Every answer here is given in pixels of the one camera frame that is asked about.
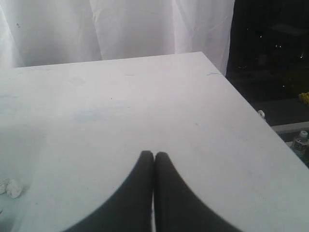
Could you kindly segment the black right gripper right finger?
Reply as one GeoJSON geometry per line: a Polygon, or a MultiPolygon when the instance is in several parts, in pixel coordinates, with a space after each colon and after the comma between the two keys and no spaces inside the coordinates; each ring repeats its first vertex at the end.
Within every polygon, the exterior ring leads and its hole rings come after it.
{"type": "Polygon", "coordinates": [[[154,217],[158,232],[238,232],[187,186],[168,154],[154,160],[154,217]]]}

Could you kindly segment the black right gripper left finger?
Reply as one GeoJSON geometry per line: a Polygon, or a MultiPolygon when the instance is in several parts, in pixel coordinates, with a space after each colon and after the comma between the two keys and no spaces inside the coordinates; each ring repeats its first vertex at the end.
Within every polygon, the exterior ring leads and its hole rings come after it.
{"type": "Polygon", "coordinates": [[[117,191],[68,232],[150,232],[154,156],[142,151],[134,168],[117,191]]]}

